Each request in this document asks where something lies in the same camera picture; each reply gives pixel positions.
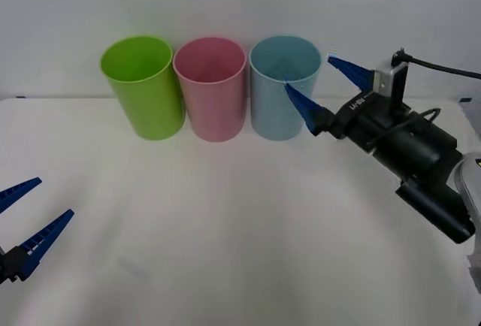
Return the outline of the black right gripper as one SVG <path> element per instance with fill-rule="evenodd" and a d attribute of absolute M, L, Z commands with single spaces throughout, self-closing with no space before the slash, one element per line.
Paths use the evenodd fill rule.
<path fill-rule="evenodd" d="M 335 138 L 341 140 L 347 137 L 365 152 L 371 152 L 384 134 L 407 119 L 410 108 L 401 102 L 401 105 L 392 111 L 390 98 L 371 91 L 374 84 L 374 70 L 363 68 L 336 56 L 328 56 L 327 61 L 362 93 L 345 103 L 335 115 L 286 83 L 284 88 L 289 100 L 294 104 L 313 136 L 318 136 L 330 129 L 330 134 Z"/>

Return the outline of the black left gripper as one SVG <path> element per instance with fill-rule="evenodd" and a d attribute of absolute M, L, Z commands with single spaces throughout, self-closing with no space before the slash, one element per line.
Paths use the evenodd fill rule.
<path fill-rule="evenodd" d="M 17 202 L 41 183 L 42 180 L 39 177 L 36 177 L 0 191 L 0 213 L 3 213 L 7 208 L 12 206 L 15 202 Z M 65 211 L 61 216 L 53 220 L 46 227 L 42 228 L 39 232 L 21 243 L 19 248 L 26 256 L 24 257 L 24 261 L 20 262 L 18 271 L 15 261 L 17 247 L 15 246 L 8 252 L 5 252 L 3 249 L 1 249 L 0 283 L 3 283 L 7 280 L 15 282 L 17 277 L 21 281 L 28 279 L 36 267 L 40 264 L 40 261 L 45 253 L 53 245 L 57 237 L 62 233 L 73 216 L 74 211 L 72 209 Z"/>

